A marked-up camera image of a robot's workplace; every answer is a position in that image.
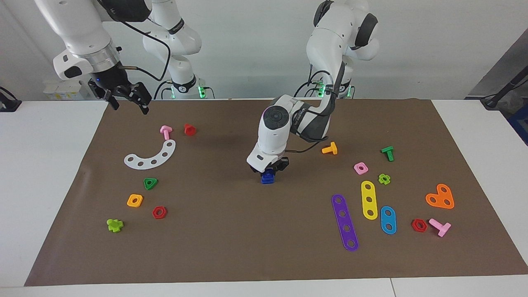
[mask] white table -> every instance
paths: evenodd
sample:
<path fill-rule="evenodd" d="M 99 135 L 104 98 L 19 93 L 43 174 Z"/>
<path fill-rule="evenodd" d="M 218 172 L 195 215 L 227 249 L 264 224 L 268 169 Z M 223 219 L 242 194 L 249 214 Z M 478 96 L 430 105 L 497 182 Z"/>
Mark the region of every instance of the white table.
<path fill-rule="evenodd" d="M 528 147 L 477 101 L 433 101 L 528 262 Z M 528 275 L 22 287 L 101 120 L 100 101 L 0 114 L 0 296 L 526 296 Z"/>

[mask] red hexagonal nut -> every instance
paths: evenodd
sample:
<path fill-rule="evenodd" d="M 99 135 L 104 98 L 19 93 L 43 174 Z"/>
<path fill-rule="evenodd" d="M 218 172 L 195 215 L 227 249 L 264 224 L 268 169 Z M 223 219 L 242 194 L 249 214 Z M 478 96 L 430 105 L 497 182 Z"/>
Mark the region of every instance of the red hexagonal nut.
<path fill-rule="evenodd" d="M 412 228 L 417 232 L 425 232 L 427 230 L 427 224 L 422 219 L 412 220 Z"/>
<path fill-rule="evenodd" d="M 193 136 L 194 134 L 196 134 L 196 128 L 191 124 L 185 124 L 183 126 L 183 132 L 187 136 Z"/>
<path fill-rule="evenodd" d="M 163 219 L 167 215 L 167 209 L 164 206 L 156 206 L 152 215 L 155 219 Z"/>

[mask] purple bar with holes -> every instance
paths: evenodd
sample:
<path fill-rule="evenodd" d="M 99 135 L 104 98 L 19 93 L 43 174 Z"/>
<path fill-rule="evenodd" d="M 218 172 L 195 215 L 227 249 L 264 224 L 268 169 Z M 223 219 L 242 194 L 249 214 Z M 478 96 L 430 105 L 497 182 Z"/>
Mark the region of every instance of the purple bar with holes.
<path fill-rule="evenodd" d="M 341 233 L 343 246 L 350 252 L 356 251 L 359 247 L 359 242 L 357 241 L 356 231 L 352 224 L 352 218 L 350 217 L 350 213 L 348 213 L 345 198 L 339 194 L 333 195 L 332 206 L 334 207 L 335 219 L 337 220 L 337 226 Z"/>

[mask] white arc with holes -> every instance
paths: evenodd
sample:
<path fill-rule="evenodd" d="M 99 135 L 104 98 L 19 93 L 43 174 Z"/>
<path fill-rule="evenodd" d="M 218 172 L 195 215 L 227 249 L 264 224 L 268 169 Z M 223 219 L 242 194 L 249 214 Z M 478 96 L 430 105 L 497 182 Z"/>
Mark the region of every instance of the white arc with holes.
<path fill-rule="evenodd" d="M 172 139 L 166 140 L 159 153 L 150 158 L 141 158 L 136 154 L 130 154 L 125 157 L 125 164 L 137 170 L 147 170 L 160 166 L 165 163 L 174 153 L 176 149 L 176 142 Z"/>

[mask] plastic toy piece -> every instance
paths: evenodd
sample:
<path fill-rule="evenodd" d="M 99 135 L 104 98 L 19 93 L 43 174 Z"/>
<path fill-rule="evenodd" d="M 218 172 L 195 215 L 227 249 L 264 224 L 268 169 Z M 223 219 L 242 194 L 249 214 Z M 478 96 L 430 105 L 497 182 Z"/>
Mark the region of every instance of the plastic toy piece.
<path fill-rule="evenodd" d="M 392 151 L 394 151 L 394 148 L 392 146 L 387 146 L 386 148 L 381 149 L 382 153 L 387 154 L 387 158 L 389 159 L 389 162 L 394 161 L 394 155 L 392 154 Z"/>
<path fill-rule="evenodd" d="M 172 127 L 169 127 L 169 126 L 163 125 L 163 126 L 161 127 L 161 129 L 159 129 L 159 132 L 160 132 L 161 134 L 163 134 L 163 137 L 165 138 L 165 140 L 169 140 L 169 139 L 171 139 L 171 138 L 169 137 L 168 134 L 169 134 L 170 132 L 172 132 Z"/>
<path fill-rule="evenodd" d="M 152 188 L 158 184 L 158 179 L 154 178 L 145 178 L 143 180 L 143 185 L 147 191 L 152 190 Z"/>
<path fill-rule="evenodd" d="M 396 212 L 390 206 L 381 208 L 381 229 L 383 232 L 393 235 L 398 230 L 396 225 Z"/>
<path fill-rule="evenodd" d="M 156 168 L 165 163 L 174 153 L 176 149 L 176 142 L 172 139 L 166 140 L 163 143 L 162 150 L 155 156 L 150 158 L 140 158 L 136 154 L 130 154 L 125 157 L 125 164 L 137 170 L 147 170 Z"/>
<path fill-rule="evenodd" d="M 323 154 L 326 154 L 326 153 L 333 153 L 334 155 L 337 155 L 337 146 L 335 145 L 335 142 L 330 142 L 330 146 L 329 147 L 325 147 L 321 150 L 323 152 Z"/>
<path fill-rule="evenodd" d="M 193 136 L 194 134 L 196 134 L 196 128 L 191 124 L 185 124 L 183 125 L 183 132 L 187 136 Z"/>
<path fill-rule="evenodd" d="M 447 230 L 449 230 L 449 228 L 451 228 L 451 224 L 450 223 L 445 223 L 444 225 L 442 225 L 435 219 L 430 219 L 429 223 L 433 227 L 438 229 L 438 231 L 439 231 L 438 232 L 438 236 L 440 236 L 440 237 L 443 237 L 446 234 Z"/>
<path fill-rule="evenodd" d="M 438 194 L 429 193 L 426 195 L 427 204 L 447 209 L 455 207 L 455 200 L 451 194 L 451 189 L 447 185 L 439 183 L 436 186 L 436 190 Z"/>
<path fill-rule="evenodd" d="M 108 225 L 108 231 L 111 231 L 114 233 L 120 232 L 121 228 L 123 228 L 124 226 L 123 221 L 113 220 L 113 219 L 108 219 L 106 221 L 106 225 Z"/>
<path fill-rule="evenodd" d="M 361 183 L 361 202 L 363 215 L 369 220 L 378 218 L 378 203 L 376 202 L 376 188 L 368 180 Z"/>
<path fill-rule="evenodd" d="M 356 165 L 354 165 L 354 170 L 359 174 L 364 174 L 364 173 L 367 173 L 367 171 L 369 170 L 369 168 L 365 165 L 365 163 L 363 162 L 360 162 Z"/>
<path fill-rule="evenodd" d="M 411 223 L 412 228 L 417 232 L 425 232 L 427 231 L 427 224 L 422 219 L 414 219 Z"/>
<path fill-rule="evenodd" d="M 345 198 L 339 194 L 333 195 L 332 206 L 334 207 L 335 219 L 337 220 L 343 246 L 350 252 L 356 251 L 360 244 L 357 241 L 356 231 L 354 230 L 350 213 L 348 213 Z"/>
<path fill-rule="evenodd" d="M 262 184 L 270 184 L 275 182 L 275 171 L 273 169 L 266 169 L 262 174 L 260 181 Z"/>
<path fill-rule="evenodd" d="M 156 206 L 152 215 L 155 219 L 163 219 L 167 215 L 167 209 L 164 206 Z"/>
<path fill-rule="evenodd" d="M 378 177 L 379 177 L 378 181 L 384 185 L 388 185 L 389 183 L 391 183 L 391 177 L 384 173 L 380 174 L 380 176 Z"/>
<path fill-rule="evenodd" d="M 130 197 L 128 197 L 127 205 L 130 207 L 139 207 L 141 206 L 141 202 L 143 202 L 143 196 L 139 194 L 132 194 Z"/>

